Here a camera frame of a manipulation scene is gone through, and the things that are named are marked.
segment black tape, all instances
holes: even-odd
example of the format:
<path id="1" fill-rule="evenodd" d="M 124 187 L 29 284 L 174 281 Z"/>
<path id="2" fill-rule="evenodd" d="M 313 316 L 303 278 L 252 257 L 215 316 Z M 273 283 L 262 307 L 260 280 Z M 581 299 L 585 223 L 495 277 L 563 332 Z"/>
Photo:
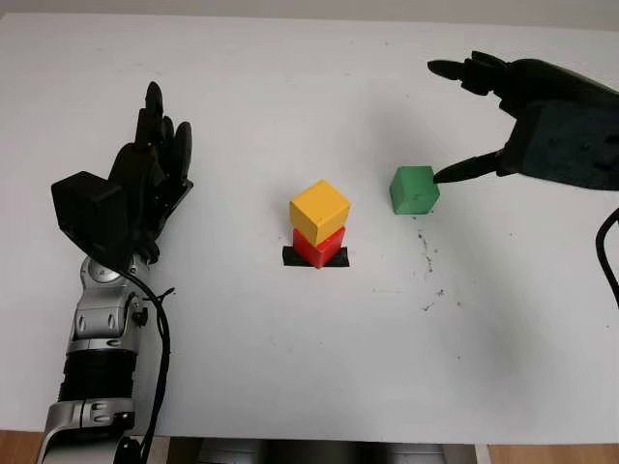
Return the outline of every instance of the black tape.
<path id="1" fill-rule="evenodd" d="M 306 259 L 301 256 L 292 246 L 285 246 L 281 249 L 281 257 L 283 258 L 284 266 L 301 266 L 305 268 L 310 268 L 311 264 L 306 261 Z M 349 268 L 350 263 L 348 262 L 348 248 L 343 246 L 339 249 L 339 251 L 334 255 L 331 260 L 325 264 L 325 268 Z"/>

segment cube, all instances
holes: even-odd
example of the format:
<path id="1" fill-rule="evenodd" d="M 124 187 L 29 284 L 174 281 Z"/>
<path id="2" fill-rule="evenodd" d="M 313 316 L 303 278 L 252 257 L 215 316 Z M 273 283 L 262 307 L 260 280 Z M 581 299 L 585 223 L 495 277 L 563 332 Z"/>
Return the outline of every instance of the cube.
<path id="1" fill-rule="evenodd" d="M 440 195 L 431 166 L 402 166 L 396 171 L 389 192 L 397 215 L 425 215 Z"/>
<path id="2" fill-rule="evenodd" d="M 290 222 L 317 247 L 345 224 L 350 202 L 328 182 L 319 181 L 290 201 Z"/>
<path id="3" fill-rule="evenodd" d="M 345 230 L 345 227 L 340 228 L 331 237 L 323 240 L 320 245 L 314 246 L 300 231 L 294 229 L 292 232 L 292 246 L 295 251 L 312 264 L 314 268 L 320 269 L 327 264 L 341 248 L 341 241 L 344 238 Z"/>

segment silver robotic forearm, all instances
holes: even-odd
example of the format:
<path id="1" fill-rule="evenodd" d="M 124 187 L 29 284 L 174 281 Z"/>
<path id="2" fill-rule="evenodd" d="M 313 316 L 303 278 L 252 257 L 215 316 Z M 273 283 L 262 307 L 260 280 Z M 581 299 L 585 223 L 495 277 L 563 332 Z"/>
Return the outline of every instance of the silver robotic forearm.
<path id="1" fill-rule="evenodd" d="M 129 271 L 148 280 L 138 256 Z M 138 444 L 124 434 L 134 425 L 133 372 L 139 329 L 148 319 L 144 296 L 91 258 L 84 260 L 80 276 L 83 293 L 71 327 L 65 378 L 58 402 L 47 413 L 37 464 L 138 462 Z"/>

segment white table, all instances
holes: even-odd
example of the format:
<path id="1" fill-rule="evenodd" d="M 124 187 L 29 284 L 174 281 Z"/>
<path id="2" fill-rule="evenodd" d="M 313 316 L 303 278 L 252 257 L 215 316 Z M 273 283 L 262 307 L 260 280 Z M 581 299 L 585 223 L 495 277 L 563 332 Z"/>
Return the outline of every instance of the white table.
<path id="1" fill-rule="evenodd" d="M 549 28 L 6 15 L 0 428 L 42 429 L 80 295 L 82 254 L 49 186 L 107 176 L 155 79 L 166 112 L 192 123 L 195 182 L 152 270 L 157 291 L 177 288 L 159 433 L 618 441 L 619 311 L 594 250 L 618 195 L 487 176 L 444 186 L 414 219 L 388 194 L 398 166 L 440 168 L 511 132 L 495 98 L 427 60 L 540 57 L 619 87 L 618 44 Z M 285 268 L 288 200 L 323 178 L 353 203 L 352 266 Z M 146 338 L 142 423 L 159 355 Z"/>

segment wire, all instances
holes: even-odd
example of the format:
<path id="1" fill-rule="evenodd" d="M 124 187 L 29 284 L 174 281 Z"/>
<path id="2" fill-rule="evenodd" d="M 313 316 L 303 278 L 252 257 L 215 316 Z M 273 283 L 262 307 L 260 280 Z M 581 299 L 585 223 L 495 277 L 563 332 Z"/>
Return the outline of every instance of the wire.
<path id="1" fill-rule="evenodd" d="M 606 239 L 606 235 L 608 234 L 610 227 L 612 227 L 618 220 L 619 208 L 613 211 L 612 214 L 607 217 L 600 226 L 600 230 L 598 230 L 598 234 L 596 235 L 596 251 L 598 252 L 598 259 L 600 260 L 602 271 L 604 271 L 606 280 L 608 280 L 612 294 L 615 297 L 615 302 L 617 302 L 617 305 L 619 306 L 619 283 L 617 283 L 617 277 L 615 277 L 615 274 L 608 263 L 608 257 L 606 256 L 606 248 L 604 245 L 604 240 Z"/>
<path id="2" fill-rule="evenodd" d="M 162 357 L 159 366 L 159 375 L 157 377 L 157 386 L 155 387 L 155 398 L 153 400 L 153 410 L 151 412 L 151 418 L 148 423 L 148 428 L 144 433 L 144 439 L 140 445 L 140 463 L 146 464 L 148 455 L 151 451 L 151 445 L 153 444 L 153 438 L 155 437 L 155 428 L 157 427 L 157 419 L 159 412 L 163 405 L 163 398 L 165 397 L 165 384 L 167 382 L 167 370 L 170 366 L 170 328 L 167 323 L 167 316 L 163 310 L 163 299 L 174 291 L 173 288 L 167 290 L 160 296 L 156 296 L 155 293 L 149 288 L 146 283 L 140 280 L 135 275 L 128 273 L 127 271 L 117 271 L 122 277 L 131 281 L 146 295 L 147 301 L 150 301 L 157 312 L 157 329 L 162 339 Z"/>

